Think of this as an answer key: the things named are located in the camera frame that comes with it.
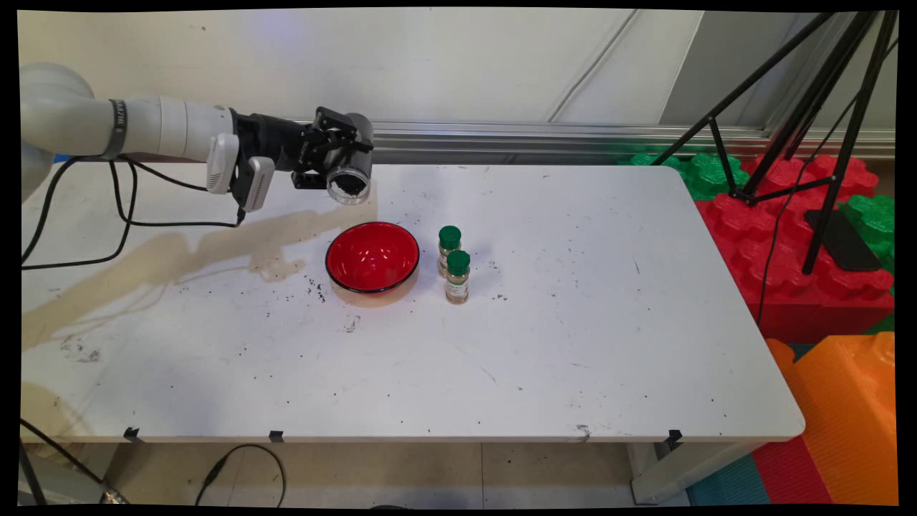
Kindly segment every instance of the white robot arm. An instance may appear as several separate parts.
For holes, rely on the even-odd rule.
[[[22,202],[48,175],[55,153],[144,152],[207,162],[207,190],[239,206],[262,206],[274,170],[296,188],[327,188],[343,204],[370,191],[372,124],[319,107],[312,124],[168,97],[97,100],[73,70],[53,63],[19,69]]]

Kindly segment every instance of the black tripod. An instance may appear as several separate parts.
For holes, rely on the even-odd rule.
[[[828,219],[834,208],[834,202],[837,200],[837,194],[840,191],[841,183],[844,182],[844,175],[847,164],[850,162],[850,155],[853,153],[856,136],[859,134],[860,127],[863,124],[863,117],[866,114],[869,98],[872,96],[872,90],[878,79],[878,72],[881,69],[882,61],[885,59],[891,40],[891,32],[895,26],[895,20],[898,17],[898,11],[886,11],[882,18],[882,25],[876,39],[876,45],[873,47],[872,54],[869,58],[869,65],[863,77],[863,83],[859,93],[856,94],[853,115],[844,135],[844,142],[841,144],[840,152],[837,155],[837,165],[834,173],[822,179],[816,179],[809,183],[797,184],[791,188],[772,192],[763,196],[755,196],[755,190],[771,165],[778,159],[781,152],[784,152],[783,159],[788,160],[799,149],[802,139],[809,130],[819,110],[822,108],[825,99],[831,94],[834,85],[844,73],[844,69],[853,57],[856,48],[866,36],[870,25],[878,15],[877,11],[857,12],[853,21],[845,29],[844,34],[838,40],[834,49],[828,55],[822,68],[815,75],[812,83],[802,95],[799,104],[790,113],[787,121],[777,133],[775,133],[771,143],[757,166],[757,169],[751,174],[751,177],[742,190],[737,190],[732,170],[729,168],[729,162],[726,159],[726,149],[723,145],[723,137],[720,136],[719,126],[716,124],[716,116],[729,107],[741,94],[743,94],[752,84],[757,82],[765,73],[780,62],[784,57],[792,52],[800,43],[808,38],[818,27],[824,24],[834,13],[821,13],[812,22],[804,27],[796,36],[787,42],[777,53],[772,55],[764,64],[758,67],[751,75],[748,76],[739,86],[736,87],[729,95],[726,96],[719,104],[703,116],[694,126],[672,144],[665,152],[660,154],[652,164],[662,164],[668,157],[674,154],[701,129],[710,125],[710,131],[713,134],[713,141],[716,143],[716,150],[723,164],[723,170],[726,175],[726,182],[729,184],[729,196],[742,199],[749,206],[754,206],[760,201],[773,199],[776,197],[792,195],[794,192],[808,190],[822,185],[828,185],[828,192],[825,195],[822,209],[819,213],[818,221],[815,224],[812,242],[809,244],[809,251],[806,254],[805,263],[802,266],[803,274],[811,274],[815,265],[815,258],[818,256],[819,248],[822,245],[824,232],[828,227]]]

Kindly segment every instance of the jar label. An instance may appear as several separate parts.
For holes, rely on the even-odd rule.
[[[452,297],[466,297],[468,295],[468,282],[456,285],[451,281],[446,282],[446,292]]]

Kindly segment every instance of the green lid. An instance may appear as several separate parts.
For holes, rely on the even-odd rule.
[[[442,230],[439,230],[439,245],[443,249],[457,249],[459,243],[461,242],[461,231],[455,226],[443,226]]]
[[[464,251],[453,251],[446,257],[446,265],[449,273],[454,276],[461,276],[468,273],[468,265],[471,263],[471,257]]]

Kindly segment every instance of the spice jar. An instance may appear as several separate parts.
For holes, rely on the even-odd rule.
[[[439,275],[446,277],[446,259],[453,251],[461,249],[461,231],[455,226],[439,230]]]
[[[453,305],[460,305],[468,299],[471,257],[467,252],[453,251],[446,261],[446,299]]]

